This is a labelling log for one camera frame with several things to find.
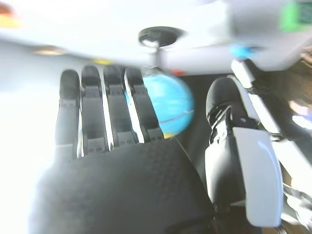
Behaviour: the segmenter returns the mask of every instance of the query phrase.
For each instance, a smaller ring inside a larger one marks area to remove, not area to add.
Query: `yellow object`
[[[103,58],[96,58],[94,60],[94,62],[98,63],[98,64],[102,64],[102,65],[110,65],[110,64],[113,63],[112,61],[109,61],[109,60],[106,60],[106,59],[103,59]]]
[[[174,137],[176,134],[166,134],[166,133],[164,133],[164,138],[165,139],[169,139],[169,138],[172,138],[172,137]]]
[[[0,15],[0,28],[18,28],[20,23],[9,15]]]

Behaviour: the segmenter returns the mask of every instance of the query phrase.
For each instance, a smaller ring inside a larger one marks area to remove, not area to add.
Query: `globe stand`
[[[152,73],[165,73],[161,68],[162,47],[172,45],[181,35],[182,30],[163,26],[145,28],[139,32],[139,42],[152,50],[153,66],[150,69]]]

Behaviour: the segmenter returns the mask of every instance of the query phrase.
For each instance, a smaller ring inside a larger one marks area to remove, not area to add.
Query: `blue globe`
[[[144,76],[143,81],[165,138],[181,133],[191,122],[194,112],[189,87],[182,80],[167,75]]]

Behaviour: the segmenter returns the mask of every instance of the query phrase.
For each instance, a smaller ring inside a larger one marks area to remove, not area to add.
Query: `red object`
[[[173,69],[171,70],[172,75],[175,75],[177,77],[183,76],[185,74],[185,72],[178,70],[178,69]]]

